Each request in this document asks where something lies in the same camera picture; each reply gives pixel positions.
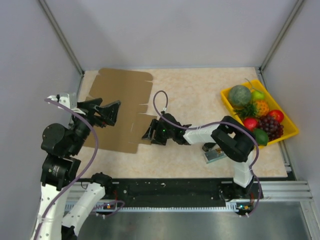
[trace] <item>cantaloupe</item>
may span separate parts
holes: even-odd
[[[251,91],[243,85],[236,85],[230,89],[228,101],[233,107],[243,107],[251,101]]]

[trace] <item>flattened cardboard box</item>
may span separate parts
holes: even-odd
[[[135,154],[139,144],[150,141],[141,140],[152,119],[147,115],[153,77],[148,72],[102,68],[94,79],[89,95],[102,98],[101,106],[120,100],[115,126],[94,127],[99,149]],[[90,134],[84,143],[86,147],[95,147],[95,139]]]

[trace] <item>gray floor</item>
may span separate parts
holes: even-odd
[[[261,203],[247,218],[235,213],[118,213],[90,216],[78,240],[310,240],[299,203]]]

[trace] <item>grapes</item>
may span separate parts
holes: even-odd
[[[284,126],[269,115],[260,117],[257,128],[266,132],[269,141],[276,140],[284,134]]]

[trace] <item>toy fruit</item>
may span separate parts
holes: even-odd
[[[269,114],[260,118],[257,128],[265,131],[270,141],[278,139],[284,134],[284,126]]]
[[[278,123],[281,123],[285,118],[284,113],[277,109],[270,111],[268,115],[274,117],[274,119],[277,120]]]
[[[267,133],[259,128],[253,130],[253,134],[255,136],[255,140],[259,145],[267,146],[269,142],[269,137]]]
[[[258,126],[258,121],[253,117],[247,117],[243,121],[243,125],[252,132]]]
[[[228,101],[233,107],[243,107],[251,101],[251,92],[246,86],[236,85],[230,89]]]
[[[251,93],[252,101],[263,100],[265,99],[265,94],[262,91],[254,90]]]
[[[235,109],[234,112],[241,118],[262,117],[268,114],[269,106],[265,100],[257,100],[244,106],[243,109]]]

